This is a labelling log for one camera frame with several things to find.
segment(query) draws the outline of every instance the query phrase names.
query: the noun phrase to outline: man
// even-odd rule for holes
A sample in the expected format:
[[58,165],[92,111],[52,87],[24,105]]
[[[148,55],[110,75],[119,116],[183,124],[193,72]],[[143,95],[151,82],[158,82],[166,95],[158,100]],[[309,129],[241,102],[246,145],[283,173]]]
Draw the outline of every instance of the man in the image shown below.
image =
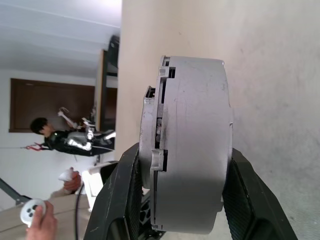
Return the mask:
[[105,140],[106,135],[95,136],[91,141],[87,139],[85,132],[75,129],[69,131],[55,130],[45,117],[38,117],[32,121],[30,129],[35,134],[44,136],[44,144],[48,150],[57,150],[66,154],[95,156],[108,153],[114,148],[114,138]]
[[[74,211],[77,195],[70,194],[81,186],[79,172],[72,173],[72,180],[65,182],[63,188],[51,194],[45,201],[46,212],[42,216],[37,207],[30,228],[20,220],[22,205],[0,212],[0,240],[70,240],[75,238]],[[79,236],[85,235],[90,213],[85,195],[80,198],[78,209]]]

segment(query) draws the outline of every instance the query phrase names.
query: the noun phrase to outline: white controller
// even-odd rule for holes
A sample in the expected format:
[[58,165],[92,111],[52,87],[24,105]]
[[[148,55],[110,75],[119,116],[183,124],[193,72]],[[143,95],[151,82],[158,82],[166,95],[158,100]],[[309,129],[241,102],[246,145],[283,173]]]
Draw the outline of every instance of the white controller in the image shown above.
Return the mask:
[[37,206],[42,206],[42,217],[45,215],[47,207],[44,201],[41,199],[31,199],[26,202],[21,209],[20,219],[24,224],[28,225],[30,228],[32,220],[34,219],[35,211]]
[[72,180],[72,173],[74,172],[73,169],[65,170],[63,173],[60,174],[58,177],[59,180],[64,182],[70,182]]

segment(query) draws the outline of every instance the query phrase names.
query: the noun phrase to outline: human hand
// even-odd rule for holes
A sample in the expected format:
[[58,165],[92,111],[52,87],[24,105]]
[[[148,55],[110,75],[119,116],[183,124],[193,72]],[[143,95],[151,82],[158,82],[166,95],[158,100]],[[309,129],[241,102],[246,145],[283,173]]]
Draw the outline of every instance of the human hand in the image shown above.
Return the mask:
[[63,188],[67,191],[74,192],[77,191],[81,186],[81,176],[78,171],[74,171],[71,177],[71,181],[64,182]]
[[46,212],[42,217],[43,208],[37,206],[30,228],[27,229],[26,240],[54,240],[57,233],[57,219],[54,217],[54,206],[45,201]]

